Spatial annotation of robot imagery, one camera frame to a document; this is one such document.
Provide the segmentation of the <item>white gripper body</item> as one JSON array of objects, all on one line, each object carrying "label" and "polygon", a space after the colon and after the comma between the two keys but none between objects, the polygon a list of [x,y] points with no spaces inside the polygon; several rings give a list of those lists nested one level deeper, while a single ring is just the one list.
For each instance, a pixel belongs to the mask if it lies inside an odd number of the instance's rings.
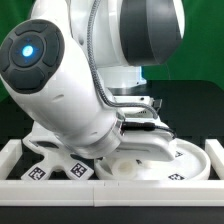
[{"label": "white gripper body", "polygon": [[24,110],[34,120],[24,140],[33,150],[56,146],[85,159],[174,159],[175,141],[166,127],[130,122],[96,95],[31,94]]}]

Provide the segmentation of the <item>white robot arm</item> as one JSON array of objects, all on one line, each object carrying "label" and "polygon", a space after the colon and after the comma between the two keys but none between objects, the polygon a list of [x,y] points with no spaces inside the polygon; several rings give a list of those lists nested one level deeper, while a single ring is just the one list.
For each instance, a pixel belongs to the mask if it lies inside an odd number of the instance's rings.
[{"label": "white robot arm", "polygon": [[124,68],[162,64],[181,44],[182,0],[36,0],[0,45],[0,80],[33,119],[31,138],[85,159],[171,161],[174,134],[130,122],[112,84]]}]

